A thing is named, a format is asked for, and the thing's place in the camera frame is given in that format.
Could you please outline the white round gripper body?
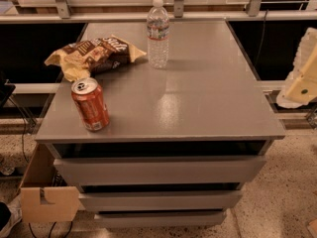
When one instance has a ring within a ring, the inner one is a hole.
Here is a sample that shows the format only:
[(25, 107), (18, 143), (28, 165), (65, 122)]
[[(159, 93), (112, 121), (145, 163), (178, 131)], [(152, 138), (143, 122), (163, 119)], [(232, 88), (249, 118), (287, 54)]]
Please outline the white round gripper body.
[(283, 108), (307, 105), (317, 97), (317, 30), (308, 28), (302, 37), (293, 70), (284, 81), (276, 103)]

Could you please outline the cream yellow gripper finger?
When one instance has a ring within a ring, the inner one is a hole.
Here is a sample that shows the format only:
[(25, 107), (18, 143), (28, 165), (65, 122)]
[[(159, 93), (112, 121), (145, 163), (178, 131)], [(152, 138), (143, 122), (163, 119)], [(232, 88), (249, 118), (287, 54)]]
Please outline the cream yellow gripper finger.
[(288, 100), (306, 104), (317, 97), (317, 45), (302, 45), (294, 60), (293, 78), (286, 87)]

